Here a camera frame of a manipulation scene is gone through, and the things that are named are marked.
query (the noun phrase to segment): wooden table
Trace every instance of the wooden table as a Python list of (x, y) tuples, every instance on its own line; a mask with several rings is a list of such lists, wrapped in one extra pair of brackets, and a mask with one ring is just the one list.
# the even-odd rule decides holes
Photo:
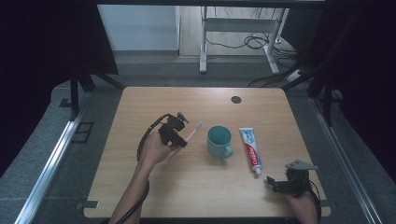
[[(234, 104), (233, 96), (242, 102)], [(129, 87), (120, 99), (88, 198), (99, 203), (84, 209), (86, 217), (111, 216), (134, 172), (144, 132), (160, 116), (178, 111), (190, 122), (179, 133), (182, 137), (198, 122), (203, 126), (172, 163), (154, 168), (142, 217), (293, 216), (284, 197), (264, 181), (268, 175), (286, 180), (285, 164), (296, 159), (312, 164), (281, 89)], [(217, 124), (233, 134), (234, 153), (227, 160), (207, 152), (207, 131)], [(260, 177), (249, 167), (241, 127), (254, 128), (263, 165)], [(310, 179), (325, 199), (315, 171), (310, 171)], [(330, 212), (324, 208), (323, 216)]]

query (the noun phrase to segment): mug handle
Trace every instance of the mug handle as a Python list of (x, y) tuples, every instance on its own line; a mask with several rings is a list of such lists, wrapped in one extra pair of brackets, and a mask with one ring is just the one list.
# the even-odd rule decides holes
[(225, 153), (223, 155), (224, 159), (227, 159), (233, 155), (233, 149), (230, 146), (225, 147)]

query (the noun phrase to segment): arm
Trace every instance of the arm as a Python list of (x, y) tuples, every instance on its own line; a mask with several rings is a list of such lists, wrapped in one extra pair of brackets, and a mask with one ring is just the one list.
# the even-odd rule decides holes
[[(154, 168), (155, 164), (163, 161), (166, 156), (176, 147), (169, 147), (163, 144), (161, 136), (158, 132), (154, 132), (148, 136), (145, 145), (142, 149), (139, 163), (136, 165), (134, 175), (129, 183), (127, 189), (122, 195), (113, 215), (108, 223), (116, 223), (125, 213), (142, 197), (149, 174)], [(140, 213), (142, 207), (140, 206), (125, 223), (139, 223)]]
[(289, 194), (285, 194), (285, 197), (301, 224), (318, 224), (315, 202), (308, 191), (298, 198), (294, 198)]

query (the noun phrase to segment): red label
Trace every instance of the red label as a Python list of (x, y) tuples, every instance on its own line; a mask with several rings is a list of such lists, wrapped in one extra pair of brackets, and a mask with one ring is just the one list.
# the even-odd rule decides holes
[(247, 146), (247, 154), (248, 154), (248, 158), (250, 160), (250, 164), (251, 166), (255, 166), (259, 164), (259, 156), (256, 153), (256, 150), (254, 150), (254, 147), (252, 147), (251, 145), (249, 145), (248, 143), (246, 143)]

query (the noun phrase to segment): forearm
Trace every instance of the forearm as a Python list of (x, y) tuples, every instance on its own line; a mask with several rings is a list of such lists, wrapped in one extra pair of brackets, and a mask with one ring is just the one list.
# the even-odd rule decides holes
[[(134, 170), (134, 176), (131, 179), (127, 189), (122, 195), (109, 223), (116, 223), (123, 217), (132, 206), (142, 197), (149, 179), (149, 174), (154, 165), (139, 162)], [(127, 219), (124, 223), (139, 223), (141, 206)]]

